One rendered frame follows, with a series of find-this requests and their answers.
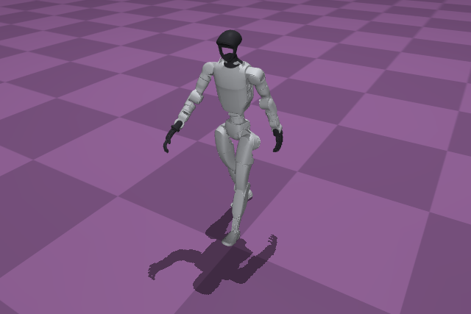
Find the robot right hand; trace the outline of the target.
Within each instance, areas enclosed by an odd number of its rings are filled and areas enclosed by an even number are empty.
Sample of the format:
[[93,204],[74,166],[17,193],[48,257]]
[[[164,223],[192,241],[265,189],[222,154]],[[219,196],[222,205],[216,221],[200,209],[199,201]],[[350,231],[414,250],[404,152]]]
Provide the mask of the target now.
[[168,132],[167,136],[166,136],[166,140],[163,144],[163,148],[164,148],[164,151],[166,153],[168,153],[168,149],[167,149],[167,143],[171,143],[171,138],[172,136],[174,135],[175,132],[179,132],[180,131],[180,127],[183,125],[182,121],[177,121],[175,125],[171,125],[171,129],[170,131]]

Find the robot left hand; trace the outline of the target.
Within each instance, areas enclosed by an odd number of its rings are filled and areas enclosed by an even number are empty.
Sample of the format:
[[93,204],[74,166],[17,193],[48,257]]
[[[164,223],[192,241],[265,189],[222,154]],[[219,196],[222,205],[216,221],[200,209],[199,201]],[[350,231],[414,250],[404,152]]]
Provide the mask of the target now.
[[273,152],[277,152],[280,150],[283,142],[283,130],[281,130],[279,134],[279,131],[277,129],[273,129],[273,135],[276,137],[276,146],[273,149]]

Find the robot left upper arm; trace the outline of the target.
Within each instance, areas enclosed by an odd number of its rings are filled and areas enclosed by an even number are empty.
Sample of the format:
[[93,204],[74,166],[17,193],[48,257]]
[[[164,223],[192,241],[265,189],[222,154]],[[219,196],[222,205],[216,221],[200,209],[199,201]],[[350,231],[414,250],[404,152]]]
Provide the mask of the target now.
[[272,96],[266,83],[265,73],[260,68],[248,67],[245,74],[249,83],[255,86],[255,89],[262,98],[259,99],[260,108],[262,110],[269,110],[268,100],[272,99]]

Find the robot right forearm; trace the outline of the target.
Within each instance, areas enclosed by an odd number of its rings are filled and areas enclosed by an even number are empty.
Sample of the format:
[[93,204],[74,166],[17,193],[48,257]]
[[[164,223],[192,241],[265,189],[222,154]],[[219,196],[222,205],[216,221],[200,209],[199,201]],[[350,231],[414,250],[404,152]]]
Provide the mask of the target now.
[[176,124],[177,121],[182,121],[183,125],[180,127],[182,129],[184,127],[185,122],[189,119],[191,116],[193,110],[195,110],[196,106],[192,101],[189,100],[191,94],[193,91],[190,93],[189,97],[187,98],[186,102],[184,103],[184,107],[181,109],[178,119],[174,122],[174,125]]

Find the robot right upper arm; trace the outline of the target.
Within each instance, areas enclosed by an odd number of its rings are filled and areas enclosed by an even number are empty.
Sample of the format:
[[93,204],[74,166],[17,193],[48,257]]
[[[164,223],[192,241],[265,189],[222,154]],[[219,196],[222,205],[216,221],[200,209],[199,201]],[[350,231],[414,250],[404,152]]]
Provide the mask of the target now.
[[189,100],[193,103],[199,104],[202,102],[204,98],[202,94],[211,81],[211,77],[213,76],[213,68],[216,63],[217,62],[208,62],[203,65],[202,72],[199,75],[196,83],[196,88],[189,98]]

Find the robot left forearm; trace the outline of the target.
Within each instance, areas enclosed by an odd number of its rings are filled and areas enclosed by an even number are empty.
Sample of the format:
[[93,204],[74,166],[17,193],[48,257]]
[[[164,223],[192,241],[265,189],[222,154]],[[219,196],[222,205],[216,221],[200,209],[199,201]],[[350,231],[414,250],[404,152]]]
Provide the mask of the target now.
[[265,113],[268,117],[269,125],[272,128],[272,132],[273,132],[273,129],[277,129],[280,134],[283,127],[280,124],[280,121],[277,115],[277,107],[273,99],[268,100],[268,108],[269,110],[265,110]]

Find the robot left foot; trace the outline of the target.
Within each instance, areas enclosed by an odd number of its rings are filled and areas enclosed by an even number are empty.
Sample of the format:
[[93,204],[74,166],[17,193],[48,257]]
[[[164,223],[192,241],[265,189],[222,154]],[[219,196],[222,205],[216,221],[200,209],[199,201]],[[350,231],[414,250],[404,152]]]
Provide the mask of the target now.
[[238,230],[238,234],[236,234],[236,229],[233,231],[230,231],[228,235],[223,238],[222,244],[226,246],[232,246],[236,243],[236,241],[240,238],[240,230]]

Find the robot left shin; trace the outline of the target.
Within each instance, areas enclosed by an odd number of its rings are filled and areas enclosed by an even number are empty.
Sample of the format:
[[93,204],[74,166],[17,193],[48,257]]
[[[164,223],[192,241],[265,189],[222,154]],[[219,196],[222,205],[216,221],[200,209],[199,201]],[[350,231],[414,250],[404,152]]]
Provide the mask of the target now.
[[238,234],[238,229],[241,223],[241,217],[244,214],[244,211],[247,206],[248,201],[248,193],[250,189],[250,183],[247,183],[247,189],[243,193],[242,190],[236,190],[234,197],[233,197],[233,207],[232,207],[232,214],[233,214],[233,222],[232,222],[232,229],[231,231]]

